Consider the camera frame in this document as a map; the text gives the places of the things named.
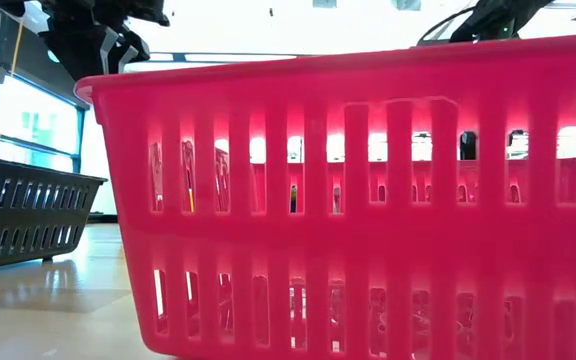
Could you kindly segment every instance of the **black cable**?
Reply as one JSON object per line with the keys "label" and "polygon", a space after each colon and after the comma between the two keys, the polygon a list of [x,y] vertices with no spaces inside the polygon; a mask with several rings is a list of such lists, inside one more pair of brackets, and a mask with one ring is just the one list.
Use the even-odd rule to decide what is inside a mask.
{"label": "black cable", "polygon": [[424,33],[421,38],[419,39],[419,42],[422,42],[426,39],[426,36],[432,34],[435,30],[439,29],[443,24],[447,23],[448,21],[451,21],[465,13],[471,12],[473,10],[475,10],[476,6],[471,6],[468,8],[465,8],[459,12],[456,12],[450,16],[448,16],[447,18],[441,20],[439,23],[437,23],[435,26],[431,27],[428,31],[426,31],[426,33]]}

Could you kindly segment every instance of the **window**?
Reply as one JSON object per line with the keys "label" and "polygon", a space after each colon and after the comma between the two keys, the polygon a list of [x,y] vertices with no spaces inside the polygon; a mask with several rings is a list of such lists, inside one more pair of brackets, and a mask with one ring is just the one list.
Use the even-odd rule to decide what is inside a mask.
{"label": "window", "polygon": [[74,154],[78,124],[74,106],[10,77],[0,85],[0,134]]}
{"label": "window", "polygon": [[58,171],[73,172],[73,162],[69,156],[49,154],[3,141],[0,141],[0,159]]}

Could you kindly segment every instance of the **wooden floor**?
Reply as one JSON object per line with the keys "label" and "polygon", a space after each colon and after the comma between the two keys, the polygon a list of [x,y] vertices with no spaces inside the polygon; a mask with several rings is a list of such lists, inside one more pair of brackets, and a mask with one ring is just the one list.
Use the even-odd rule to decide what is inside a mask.
{"label": "wooden floor", "polygon": [[166,359],[141,341],[116,225],[88,226],[52,263],[0,268],[0,359]]}

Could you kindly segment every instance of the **plastic basket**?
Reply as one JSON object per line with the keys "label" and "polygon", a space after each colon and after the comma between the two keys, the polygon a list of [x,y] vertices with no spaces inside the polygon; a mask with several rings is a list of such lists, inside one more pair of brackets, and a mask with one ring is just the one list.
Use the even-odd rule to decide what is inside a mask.
{"label": "plastic basket", "polygon": [[0,160],[0,265],[75,250],[104,181]]}
{"label": "plastic basket", "polygon": [[[576,37],[99,77],[77,92],[104,127],[152,350],[576,359],[576,159],[556,159],[559,128],[576,126]],[[527,160],[506,159],[514,129]],[[421,130],[432,161],[413,164]],[[465,130],[477,161],[456,159]],[[345,162],[328,164],[340,133]],[[368,161],[371,133],[387,134],[387,162]],[[287,161],[295,135],[304,164]],[[251,165],[257,137],[266,162]]]}

